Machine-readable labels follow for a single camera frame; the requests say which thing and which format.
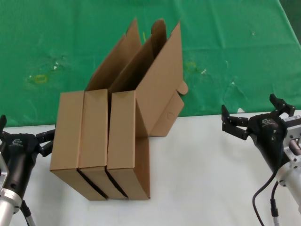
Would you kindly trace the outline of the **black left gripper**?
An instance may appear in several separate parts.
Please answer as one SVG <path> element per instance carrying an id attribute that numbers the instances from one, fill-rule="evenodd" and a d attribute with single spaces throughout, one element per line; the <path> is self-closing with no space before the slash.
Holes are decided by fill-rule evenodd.
<path id="1" fill-rule="evenodd" d="M 8 167 L 8 177 L 4 188 L 23 197 L 28 186 L 30 176 L 35 166 L 38 152 L 47 157 L 52 153 L 55 129 L 33 134 L 3 133 L 7 118 L 0 117 L 0 139 L 3 158 Z"/>

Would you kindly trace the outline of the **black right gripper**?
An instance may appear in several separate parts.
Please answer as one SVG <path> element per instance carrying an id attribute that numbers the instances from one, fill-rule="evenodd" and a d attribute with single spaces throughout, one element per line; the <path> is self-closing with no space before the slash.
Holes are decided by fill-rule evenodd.
<path id="1" fill-rule="evenodd" d="M 288 162 L 283 148 L 285 126 L 280 115 L 286 113 L 293 116 L 295 106 L 274 94 L 270 94 L 269 100 L 278 112 L 259 114 L 250 119 L 230 116 L 226 106 L 222 105 L 222 131 L 242 140 L 247 140 L 250 136 L 271 171 L 277 173 L 280 167 Z"/>

